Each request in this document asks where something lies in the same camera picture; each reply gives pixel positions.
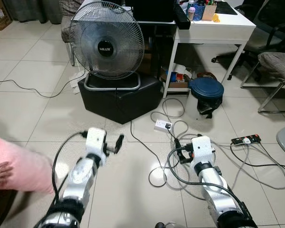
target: human hand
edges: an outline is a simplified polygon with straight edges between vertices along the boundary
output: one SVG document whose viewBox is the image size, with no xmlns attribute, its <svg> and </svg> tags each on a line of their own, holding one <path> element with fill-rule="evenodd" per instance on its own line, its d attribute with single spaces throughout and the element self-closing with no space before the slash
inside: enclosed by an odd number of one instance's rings
<svg viewBox="0 0 285 228">
<path fill-rule="evenodd" d="M 7 161 L 0 164 L 0 183 L 12 175 L 12 169 Z"/>
</svg>

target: robotic hand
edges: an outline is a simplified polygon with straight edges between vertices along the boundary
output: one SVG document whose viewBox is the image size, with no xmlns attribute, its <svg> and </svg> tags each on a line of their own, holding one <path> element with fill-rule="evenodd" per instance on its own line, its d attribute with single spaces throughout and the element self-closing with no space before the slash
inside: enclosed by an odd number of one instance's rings
<svg viewBox="0 0 285 228">
<path fill-rule="evenodd" d="M 220 169 L 214 167 L 212 153 L 215 150 L 211 147 L 210 138 L 207 136 L 193 138 L 191 145 L 187 148 L 189 148 L 189 159 L 182 155 L 181 150 L 177 151 L 180 162 L 190 163 L 190 168 L 196 172 L 200 183 L 216 184 L 231 192 L 227 182 L 221 176 Z M 210 215 L 218 228 L 257 228 L 245 204 L 236 202 L 225 190 L 203 185 L 202 195 L 208 203 Z"/>
<path fill-rule="evenodd" d="M 51 206 L 38 223 L 38 228 L 79 228 L 89 202 L 89 190 L 99 166 L 104 166 L 110 153 L 117 154 L 124 135 L 120 135 L 115 148 L 105 142 L 106 131 L 90 128 L 86 138 L 86 157 L 80 160 L 68 174 L 68 183 L 59 202 Z"/>
</svg>

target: white desk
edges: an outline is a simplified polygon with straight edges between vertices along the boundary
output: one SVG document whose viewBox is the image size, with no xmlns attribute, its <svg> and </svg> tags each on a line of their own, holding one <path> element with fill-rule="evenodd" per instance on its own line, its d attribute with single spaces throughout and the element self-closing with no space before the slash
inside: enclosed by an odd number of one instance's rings
<svg viewBox="0 0 285 228">
<path fill-rule="evenodd" d="M 185 92 L 188 88 L 169 88 L 172 65 L 179 43 L 189 44 L 239 44 L 236 55 L 234 56 L 222 83 L 227 79 L 233 70 L 240 54 L 242 53 L 247 41 L 249 40 L 255 24 L 245 18 L 242 14 L 237 15 L 218 14 L 220 22 L 213 21 L 193 21 L 189 30 L 177 29 L 174 35 L 174 44 L 169 64 L 167 82 L 163 97 L 166 98 L 168 92 Z"/>
</svg>

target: trash bin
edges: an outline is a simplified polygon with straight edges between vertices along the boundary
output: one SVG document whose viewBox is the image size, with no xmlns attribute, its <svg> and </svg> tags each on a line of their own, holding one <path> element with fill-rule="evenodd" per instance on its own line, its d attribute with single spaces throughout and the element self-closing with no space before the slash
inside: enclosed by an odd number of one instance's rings
<svg viewBox="0 0 285 228">
<path fill-rule="evenodd" d="M 200 77 L 189 81 L 186 113 L 193 119 L 212 118 L 223 101 L 224 87 L 213 78 Z"/>
</svg>

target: pink pillow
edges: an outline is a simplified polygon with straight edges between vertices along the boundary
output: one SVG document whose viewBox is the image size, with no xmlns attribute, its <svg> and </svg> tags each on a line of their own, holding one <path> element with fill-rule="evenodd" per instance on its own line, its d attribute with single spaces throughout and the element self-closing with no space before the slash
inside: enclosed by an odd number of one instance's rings
<svg viewBox="0 0 285 228">
<path fill-rule="evenodd" d="M 0 138 L 0 163 L 9 162 L 12 176 L 0 183 L 0 190 L 53 193 L 51 160 Z"/>
</svg>

